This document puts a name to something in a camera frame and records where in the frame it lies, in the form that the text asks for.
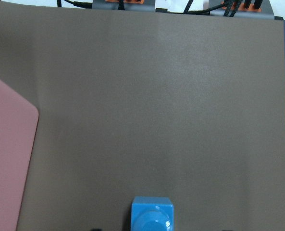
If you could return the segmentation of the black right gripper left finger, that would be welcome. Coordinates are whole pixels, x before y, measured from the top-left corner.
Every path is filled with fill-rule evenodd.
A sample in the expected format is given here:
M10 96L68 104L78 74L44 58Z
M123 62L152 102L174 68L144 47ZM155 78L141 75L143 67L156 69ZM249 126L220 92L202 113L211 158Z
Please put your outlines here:
M102 231L100 228L92 228L90 231Z

